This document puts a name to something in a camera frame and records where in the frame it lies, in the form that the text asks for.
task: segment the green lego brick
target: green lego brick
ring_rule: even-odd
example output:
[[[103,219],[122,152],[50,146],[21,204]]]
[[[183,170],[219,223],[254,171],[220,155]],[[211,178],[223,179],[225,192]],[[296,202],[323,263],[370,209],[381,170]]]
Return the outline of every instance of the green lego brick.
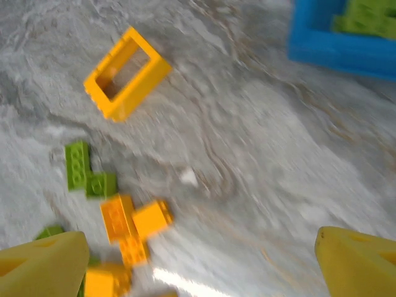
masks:
[[[95,256],[93,256],[93,255],[90,255],[90,256],[89,256],[89,261],[88,261],[88,266],[89,266],[89,267],[96,266],[96,265],[99,265],[100,262],[101,262],[101,261],[100,261],[100,258],[95,257]]]
[[[84,275],[84,278],[82,279],[79,291],[77,293],[77,297],[84,297],[84,295],[85,295],[84,286],[85,286],[85,275]]]
[[[90,172],[88,144],[84,141],[74,142],[65,146],[67,188],[81,189],[87,183]]]
[[[47,238],[52,235],[60,234],[63,232],[64,232],[64,229],[62,228],[61,225],[48,226],[35,238],[35,240]]]
[[[342,15],[334,15],[333,16],[332,31],[333,32],[343,32],[344,31],[344,16],[342,16]]]
[[[109,197],[117,193],[117,177],[114,173],[97,173],[88,176],[85,195],[88,199]]]
[[[349,0],[343,31],[381,36],[384,19],[395,12],[395,0]]]
[[[383,38],[396,40],[396,19],[385,18],[379,25],[378,32],[378,35]]]

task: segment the blue plastic bin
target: blue plastic bin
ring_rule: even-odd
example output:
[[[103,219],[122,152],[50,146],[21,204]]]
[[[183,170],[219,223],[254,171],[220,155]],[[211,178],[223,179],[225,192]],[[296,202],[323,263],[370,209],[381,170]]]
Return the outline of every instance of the blue plastic bin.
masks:
[[[347,0],[296,0],[289,40],[291,60],[396,80],[396,41],[330,30]]]

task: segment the lego brick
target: lego brick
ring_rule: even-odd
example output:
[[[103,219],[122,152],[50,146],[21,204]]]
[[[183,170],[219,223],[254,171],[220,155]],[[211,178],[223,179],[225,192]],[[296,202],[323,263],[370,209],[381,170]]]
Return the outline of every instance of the lego brick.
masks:
[[[64,232],[4,249],[0,251],[0,296],[75,296],[88,258],[83,232]]]
[[[100,210],[109,242],[137,234],[131,216],[134,206],[130,196],[117,194],[101,204]]]
[[[384,18],[379,24],[377,32],[383,38],[396,40],[396,18]]]
[[[165,295],[161,295],[159,297],[178,297],[177,292],[167,293]]]
[[[132,214],[137,233],[141,239],[151,237],[173,222],[165,201],[156,200]]]
[[[77,292],[77,297],[84,297],[84,286],[85,286],[85,275],[84,278],[82,279],[79,291]]]
[[[97,266],[99,264],[100,264],[100,258],[99,257],[95,257],[93,255],[89,255],[89,261],[88,261],[88,266],[89,267]]]
[[[114,98],[108,98],[103,90],[138,48],[149,56],[149,62]],[[84,87],[106,119],[124,121],[170,70],[171,66],[131,27],[86,78]]]
[[[295,1],[289,38],[291,60],[396,81],[396,43],[385,38],[331,32],[345,0]]]
[[[117,177],[114,173],[96,173],[87,176],[85,195],[88,199],[109,197],[117,193]]]
[[[67,188],[69,191],[85,187],[90,172],[88,144],[84,141],[65,146]]]
[[[333,32],[343,32],[344,31],[344,16],[342,16],[342,15],[333,16],[332,31]]]
[[[104,263],[90,267],[85,275],[85,297],[119,297],[131,288],[130,269]]]
[[[343,29],[348,33],[376,35],[376,27],[384,16],[384,0],[349,1],[345,10]]]
[[[147,243],[138,236],[129,236],[119,241],[119,250],[125,266],[133,267],[147,264],[150,250]]]
[[[51,225],[46,227],[40,234],[35,238],[35,240],[47,238],[52,235],[63,233],[63,227],[61,225]]]
[[[315,255],[330,296],[396,296],[396,241],[325,226]]]

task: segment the marble surface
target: marble surface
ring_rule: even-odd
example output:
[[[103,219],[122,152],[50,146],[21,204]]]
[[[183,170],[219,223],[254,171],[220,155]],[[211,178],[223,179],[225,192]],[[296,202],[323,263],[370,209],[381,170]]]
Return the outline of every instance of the marble surface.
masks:
[[[61,222],[121,260],[100,202],[67,191],[63,148],[76,139],[137,207],[162,196],[175,214],[130,296],[328,296],[320,226],[396,238],[395,85],[287,60],[292,1],[1,7],[0,248]],[[130,25],[173,71],[115,124],[82,82]]]

